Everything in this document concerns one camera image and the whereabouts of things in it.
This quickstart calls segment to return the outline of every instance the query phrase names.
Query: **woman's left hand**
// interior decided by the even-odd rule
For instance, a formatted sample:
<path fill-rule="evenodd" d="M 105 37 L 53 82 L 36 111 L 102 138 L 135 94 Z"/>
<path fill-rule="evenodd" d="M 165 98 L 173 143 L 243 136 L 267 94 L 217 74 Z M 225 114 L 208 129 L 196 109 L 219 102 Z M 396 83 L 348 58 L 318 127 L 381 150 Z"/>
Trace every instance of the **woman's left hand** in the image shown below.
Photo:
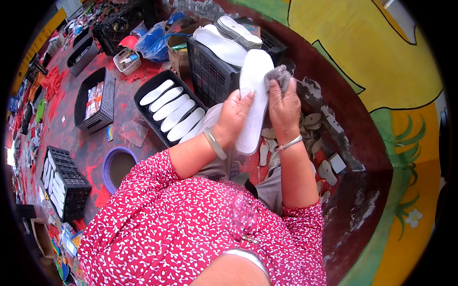
<path fill-rule="evenodd" d="M 245 125 L 246 115 L 253 104 L 255 92 L 240 98 L 240 90 L 233 91 L 223 103 L 216 125 L 212 129 L 223 149 L 233 145 Z"/>

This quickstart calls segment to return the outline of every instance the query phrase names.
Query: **woman's right hand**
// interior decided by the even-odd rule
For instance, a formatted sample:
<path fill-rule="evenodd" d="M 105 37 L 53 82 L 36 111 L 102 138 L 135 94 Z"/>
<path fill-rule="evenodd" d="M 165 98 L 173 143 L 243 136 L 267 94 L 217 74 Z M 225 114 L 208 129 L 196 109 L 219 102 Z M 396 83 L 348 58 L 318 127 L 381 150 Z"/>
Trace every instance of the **woman's right hand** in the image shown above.
<path fill-rule="evenodd" d="M 278 145 L 285 145 L 300 135 L 300 100 L 296 94 L 296 80 L 293 77 L 284 97 L 278 82 L 270 81 L 269 115 Z"/>

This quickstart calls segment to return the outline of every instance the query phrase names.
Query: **painted wall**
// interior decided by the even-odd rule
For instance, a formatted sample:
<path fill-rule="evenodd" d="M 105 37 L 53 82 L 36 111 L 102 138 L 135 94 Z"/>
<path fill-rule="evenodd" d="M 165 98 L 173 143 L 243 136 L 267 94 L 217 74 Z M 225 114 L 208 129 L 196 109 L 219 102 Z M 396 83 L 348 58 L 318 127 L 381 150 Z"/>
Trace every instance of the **painted wall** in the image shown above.
<path fill-rule="evenodd" d="M 383 196 L 374 204 L 377 208 L 382 202 L 382 209 L 375 209 L 363 224 L 365 234 L 370 232 L 363 249 L 351 260 L 353 266 L 341 268 L 342 275 L 336 274 L 337 267 L 329 267 L 340 257 L 331 259 L 329 253 L 328 282 L 402 284 L 434 228 L 441 180 L 438 112 L 444 107 L 433 55 L 402 5 L 397 0 L 387 9 L 380 0 L 163 0 L 163 4 L 212 21 L 222 15 L 252 17 L 289 46 L 287 57 L 296 64 L 295 78 L 320 86 L 320 100 L 334 111 L 345 130 L 351 155 L 359 156 L 358 161 L 371 172 L 377 171 L 377 165 L 383 166 L 379 173 L 391 170 L 391 183 L 386 191 L 380 190 Z M 373 125 L 365 124 L 366 119 L 372 119 Z M 377 134 L 371 133 L 372 126 Z M 374 161 L 371 142 L 378 138 L 382 155 L 370 166 Z M 370 199 L 370 192 L 364 195 Z M 344 199 L 336 195 L 329 206 L 338 210 L 336 202 Z M 324 210 L 325 215 L 331 216 L 330 212 Z M 369 227 L 370 219 L 374 227 Z M 325 226 L 326 231 L 333 229 Z"/>

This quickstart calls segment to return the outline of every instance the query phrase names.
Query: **cardboard box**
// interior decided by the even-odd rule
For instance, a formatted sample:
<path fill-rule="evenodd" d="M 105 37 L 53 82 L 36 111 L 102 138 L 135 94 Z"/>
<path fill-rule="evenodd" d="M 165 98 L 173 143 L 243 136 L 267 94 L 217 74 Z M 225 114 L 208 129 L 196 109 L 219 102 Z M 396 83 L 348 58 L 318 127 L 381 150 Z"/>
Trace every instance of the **cardboard box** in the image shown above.
<path fill-rule="evenodd" d="M 194 31 L 199 27 L 199 26 L 205 26 L 207 24 L 212 24 L 212 22 L 199 22 L 196 24 L 192 24 L 187 28 L 184 28 L 183 30 L 179 31 L 178 33 L 182 34 L 192 34 Z M 186 37 L 185 36 L 178 36 L 178 35 L 173 35 L 170 36 L 167 40 L 167 50 L 169 51 L 169 60 L 170 64 L 172 65 L 172 68 L 176 71 L 178 76 L 180 78 L 184 78 L 189 75 L 190 70 L 189 70 L 189 58 L 188 58 L 188 50 L 187 49 L 182 49 L 179 51 L 173 51 L 172 47 L 186 43 Z"/>
<path fill-rule="evenodd" d="M 33 218 L 30 222 L 32 223 L 33 236 L 35 236 L 41 253 L 44 257 L 53 259 L 54 251 L 48 234 L 48 226 L 41 218 Z"/>

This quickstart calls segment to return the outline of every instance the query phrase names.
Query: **wristband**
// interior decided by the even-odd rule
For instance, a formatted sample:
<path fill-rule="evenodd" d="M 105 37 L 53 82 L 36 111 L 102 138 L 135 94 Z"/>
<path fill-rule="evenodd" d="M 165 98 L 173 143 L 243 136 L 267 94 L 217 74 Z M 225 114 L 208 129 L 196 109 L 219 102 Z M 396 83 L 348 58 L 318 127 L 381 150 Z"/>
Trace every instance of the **wristband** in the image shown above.
<path fill-rule="evenodd" d="M 221 158 L 221 160 L 225 160 L 227 158 L 227 155 L 221 148 L 221 145 L 216 141 L 215 136 L 213 136 L 213 133 L 210 130 L 210 128 L 205 128 L 203 133 L 207 137 L 207 140 L 210 143 L 210 146 L 215 151 L 216 155 L 218 155 L 218 157 Z"/>
<path fill-rule="evenodd" d="M 278 151 L 281 151 L 281 150 L 285 150 L 286 148 L 296 144 L 297 142 L 301 142 L 301 141 L 302 141 L 302 135 L 299 135 L 293 141 L 291 141 L 289 143 L 286 143 L 285 145 L 281 145 L 280 147 L 275 148 L 275 151 L 278 152 Z"/>

